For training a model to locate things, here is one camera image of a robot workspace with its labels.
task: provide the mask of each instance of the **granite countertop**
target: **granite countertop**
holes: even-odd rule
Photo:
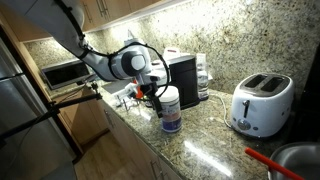
[[[270,157],[283,145],[286,126],[269,140],[245,137],[228,128],[224,108],[214,95],[222,97],[230,112],[231,94],[210,90],[209,100],[182,110],[182,128],[176,133],[161,129],[160,120],[143,103],[116,108],[114,99],[99,88],[103,101],[183,179],[268,179],[267,166],[244,153],[246,147]]]

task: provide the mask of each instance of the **floor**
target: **floor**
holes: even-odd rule
[[[145,179],[110,132],[88,144],[74,168],[78,180]]]

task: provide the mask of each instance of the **toaster slot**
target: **toaster slot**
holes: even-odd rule
[[[266,79],[267,76],[266,75],[262,75],[259,74],[256,77],[254,77],[251,81],[249,81],[246,85],[244,85],[245,87],[249,87],[249,88],[254,88],[256,87],[258,84],[260,84],[264,79]]]
[[[262,88],[262,91],[272,92],[274,91],[282,82],[283,78],[273,77],[269,82],[267,82]]]

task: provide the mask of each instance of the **container lid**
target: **container lid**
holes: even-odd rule
[[[158,91],[156,92],[156,96],[160,95],[165,87],[160,87]],[[160,102],[170,102],[175,99],[179,98],[179,91],[178,88],[174,86],[168,86],[166,92],[162,94],[162,96],[159,98]]]

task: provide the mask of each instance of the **label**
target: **label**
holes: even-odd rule
[[[208,73],[204,70],[198,71],[198,97],[200,100],[208,99]]]
[[[161,121],[162,129],[167,132],[176,132],[181,128],[181,117],[175,121]]]
[[[162,103],[162,129],[167,132],[176,132],[181,128],[181,111],[179,99],[170,103]]]

